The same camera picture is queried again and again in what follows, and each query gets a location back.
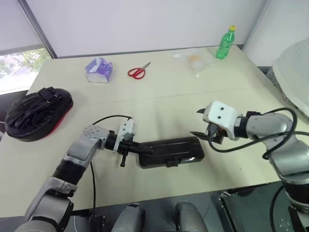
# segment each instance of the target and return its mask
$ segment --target white table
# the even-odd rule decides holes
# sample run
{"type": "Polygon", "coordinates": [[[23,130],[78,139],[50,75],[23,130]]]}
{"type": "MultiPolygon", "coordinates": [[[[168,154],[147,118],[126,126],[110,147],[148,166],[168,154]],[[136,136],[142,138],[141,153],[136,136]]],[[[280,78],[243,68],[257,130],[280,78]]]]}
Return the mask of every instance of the white table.
{"type": "MultiPolygon", "coordinates": [[[[214,53],[216,48],[207,48],[214,53]]],[[[46,62],[30,93],[53,86],[68,90],[74,106],[54,133],[41,140],[25,143],[7,134],[0,143],[0,217],[23,215],[33,197],[69,146],[87,125],[99,118],[124,114],[134,117],[135,141],[190,136],[189,131],[205,131],[207,124],[196,110],[213,100],[223,101],[246,113],[266,112],[286,106],[279,91],[236,46],[229,56],[208,67],[196,77],[175,60],[176,51],[106,56],[115,67],[108,84],[92,84],[85,78],[85,66],[93,59],[69,58],[46,62]],[[133,67],[151,61],[142,80],[127,76],[133,67]]],[[[100,126],[117,131],[124,119],[108,119],[100,126]]],[[[308,131],[299,116],[298,130],[308,131]]],[[[249,142],[224,140],[220,148],[249,142]]],[[[265,147],[257,144],[229,154],[214,152],[201,141],[202,162],[177,168],[142,169],[137,155],[129,154],[126,167],[121,156],[98,151],[94,158],[97,182],[97,206],[138,202],[230,189],[278,181],[268,161],[262,159],[265,147]]],[[[91,208],[92,177],[86,170],[73,197],[75,209],[91,208]]]]}

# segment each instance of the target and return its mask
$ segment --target plastic bag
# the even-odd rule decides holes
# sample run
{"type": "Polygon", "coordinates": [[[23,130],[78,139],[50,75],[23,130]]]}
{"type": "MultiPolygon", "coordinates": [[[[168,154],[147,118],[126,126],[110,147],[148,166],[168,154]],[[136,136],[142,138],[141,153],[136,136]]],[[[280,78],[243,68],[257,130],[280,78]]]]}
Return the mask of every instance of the plastic bag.
{"type": "Polygon", "coordinates": [[[275,60],[267,77],[288,103],[309,120],[309,37],[291,45],[275,60]]]}
{"type": "Polygon", "coordinates": [[[195,76],[199,77],[204,69],[214,65],[217,59],[205,48],[188,48],[173,55],[174,58],[183,62],[195,76]]]}

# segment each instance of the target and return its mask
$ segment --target cable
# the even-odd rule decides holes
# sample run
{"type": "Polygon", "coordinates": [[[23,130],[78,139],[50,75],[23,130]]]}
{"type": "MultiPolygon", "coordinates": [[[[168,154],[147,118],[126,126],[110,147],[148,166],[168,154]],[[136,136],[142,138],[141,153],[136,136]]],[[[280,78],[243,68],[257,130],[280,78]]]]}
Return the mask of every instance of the cable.
{"type": "MultiPolygon", "coordinates": [[[[237,146],[237,147],[234,147],[234,148],[226,149],[226,150],[221,150],[221,149],[215,148],[214,145],[212,144],[211,136],[208,138],[208,143],[209,143],[209,146],[213,150],[215,150],[217,152],[221,152],[221,153],[227,153],[227,152],[237,151],[237,150],[249,147],[251,145],[257,144],[257,143],[262,142],[262,141],[267,140],[267,139],[271,139],[271,138],[275,138],[275,137],[278,137],[278,136],[286,135],[288,133],[290,133],[290,131],[286,131],[286,132],[282,132],[282,133],[277,133],[277,134],[272,134],[272,135],[263,137],[261,139],[254,140],[254,141],[252,141],[250,143],[247,143],[247,144],[244,144],[244,145],[241,145],[241,146],[237,146]]],[[[294,131],[292,134],[301,134],[301,135],[309,136],[309,132],[303,132],[303,131],[294,131]]]]}
{"type": "Polygon", "coordinates": [[[132,117],[126,116],[126,115],[111,115],[111,116],[107,116],[107,117],[104,117],[104,118],[99,119],[98,121],[92,123],[92,125],[96,125],[97,123],[99,123],[99,122],[101,122],[101,121],[103,121],[103,120],[106,120],[106,119],[108,119],[108,118],[111,118],[111,117],[125,117],[125,118],[127,118],[128,120],[132,118],[132,117]]]}
{"type": "MultiPolygon", "coordinates": [[[[126,116],[126,115],[111,115],[111,116],[107,116],[107,117],[99,119],[98,121],[92,123],[92,125],[96,125],[97,123],[99,123],[103,120],[106,120],[108,118],[111,118],[111,117],[125,117],[128,120],[132,118],[132,117],[126,116]]],[[[90,216],[90,219],[91,219],[92,216],[95,215],[95,210],[96,210],[96,179],[95,179],[95,172],[93,170],[92,162],[90,162],[90,167],[91,167],[92,183],[93,183],[93,209],[92,209],[92,214],[90,216]]]]}
{"type": "Polygon", "coordinates": [[[95,210],[96,210],[96,179],[95,179],[95,172],[93,171],[92,162],[90,162],[90,167],[91,167],[92,183],[93,183],[93,209],[92,209],[92,215],[94,215],[95,214],[95,210]]]}
{"type": "Polygon", "coordinates": [[[291,126],[291,129],[289,130],[289,133],[286,135],[286,137],[280,142],[278,143],[277,145],[275,145],[274,147],[272,147],[271,149],[267,150],[263,155],[262,155],[262,158],[263,159],[268,159],[268,156],[271,152],[273,152],[274,150],[278,149],[279,147],[281,147],[282,145],[284,145],[286,143],[286,141],[288,141],[290,139],[290,137],[293,135],[293,132],[295,131],[296,129],[296,125],[297,125],[297,115],[295,113],[294,110],[290,109],[290,108],[279,108],[279,109],[276,109],[276,110],[272,110],[272,111],[269,111],[265,114],[269,114],[269,113],[274,113],[274,112],[278,112],[278,111],[289,111],[293,117],[293,123],[292,123],[292,126],[291,126]]]}
{"type": "Polygon", "coordinates": [[[75,232],[78,232],[77,227],[76,227],[76,216],[74,216],[74,229],[75,229],[75,232]]]}
{"type": "Polygon", "coordinates": [[[279,195],[279,193],[282,191],[283,189],[283,185],[275,192],[275,195],[272,197],[271,203],[270,203],[270,208],[269,208],[269,219],[270,219],[270,226],[271,226],[271,230],[272,232],[276,232],[276,228],[275,228],[275,224],[274,224],[274,206],[275,206],[275,202],[276,199],[279,195]]]}

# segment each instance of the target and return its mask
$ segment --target tissue box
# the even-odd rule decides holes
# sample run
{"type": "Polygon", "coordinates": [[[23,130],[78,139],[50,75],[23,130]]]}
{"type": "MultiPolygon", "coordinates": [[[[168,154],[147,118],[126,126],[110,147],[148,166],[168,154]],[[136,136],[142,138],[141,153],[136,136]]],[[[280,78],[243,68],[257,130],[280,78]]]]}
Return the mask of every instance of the tissue box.
{"type": "Polygon", "coordinates": [[[85,69],[89,82],[107,83],[112,74],[112,63],[98,57],[88,64],[85,69]]]}

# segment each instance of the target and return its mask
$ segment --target black plastic case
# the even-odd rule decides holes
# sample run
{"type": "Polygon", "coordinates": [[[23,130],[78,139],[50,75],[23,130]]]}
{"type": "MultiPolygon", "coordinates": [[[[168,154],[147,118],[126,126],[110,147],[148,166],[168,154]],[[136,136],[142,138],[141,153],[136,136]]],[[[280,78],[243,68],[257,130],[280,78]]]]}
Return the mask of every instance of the black plastic case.
{"type": "Polygon", "coordinates": [[[205,156],[196,137],[166,139],[143,144],[154,152],[139,155],[142,168],[177,167],[179,164],[201,161],[205,156]]]}

